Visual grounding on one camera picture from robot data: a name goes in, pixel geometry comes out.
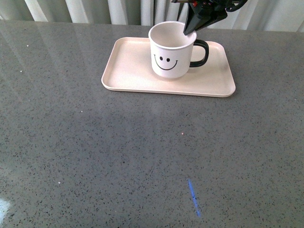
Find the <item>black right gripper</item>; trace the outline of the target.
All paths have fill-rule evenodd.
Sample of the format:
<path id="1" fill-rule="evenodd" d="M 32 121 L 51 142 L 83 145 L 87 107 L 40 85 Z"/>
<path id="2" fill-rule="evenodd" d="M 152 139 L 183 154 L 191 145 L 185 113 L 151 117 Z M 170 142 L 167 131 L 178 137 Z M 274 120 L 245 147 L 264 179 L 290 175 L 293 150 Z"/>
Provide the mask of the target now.
<path id="1" fill-rule="evenodd" d="M 206 28 L 225 19 L 227 12 L 243 7 L 247 0 L 172 0 L 172 3 L 188 3 L 184 35 Z"/>

